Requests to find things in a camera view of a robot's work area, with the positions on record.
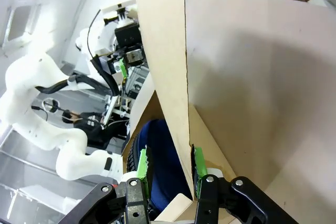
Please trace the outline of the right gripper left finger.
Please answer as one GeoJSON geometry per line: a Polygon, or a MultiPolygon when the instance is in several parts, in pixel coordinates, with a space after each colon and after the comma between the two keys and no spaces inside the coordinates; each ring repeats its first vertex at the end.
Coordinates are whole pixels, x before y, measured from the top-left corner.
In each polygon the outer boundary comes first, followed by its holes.
{"type": "Polygon", "coordinates": [[[141,150],[135,177],[117,188],[108,183],[97,184],[59,223],[150,223],[148,202],[153,178],[152,152],[141,150]]]}

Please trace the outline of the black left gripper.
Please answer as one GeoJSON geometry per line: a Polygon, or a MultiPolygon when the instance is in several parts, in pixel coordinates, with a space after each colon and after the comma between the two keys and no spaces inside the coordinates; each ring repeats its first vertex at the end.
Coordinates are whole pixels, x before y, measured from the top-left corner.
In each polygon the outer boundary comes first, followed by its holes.
{"type": "Polygon", "coordinates": [[[118,42],[116,53],[122,58],[119,60],[119,64],[124,79],[128,78],[128,70],[125,63],[127,65],[141,65],[145,61],[145,52],[139,27],[138,23],[132,23],[115,29],[115,36],[118,42]]]}

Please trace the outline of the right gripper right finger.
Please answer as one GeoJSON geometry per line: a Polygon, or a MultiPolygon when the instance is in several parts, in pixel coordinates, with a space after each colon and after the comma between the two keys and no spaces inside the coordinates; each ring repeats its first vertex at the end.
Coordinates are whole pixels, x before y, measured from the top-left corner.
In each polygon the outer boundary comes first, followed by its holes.
{"type": "Polygon", "coordinates": [[[218,223],[221,208],[240,223],[297,223],[247,177],[227,181],[209,173],[200,147],[192,146],[192,169],[197,198],[195,223],[218,223]]]}

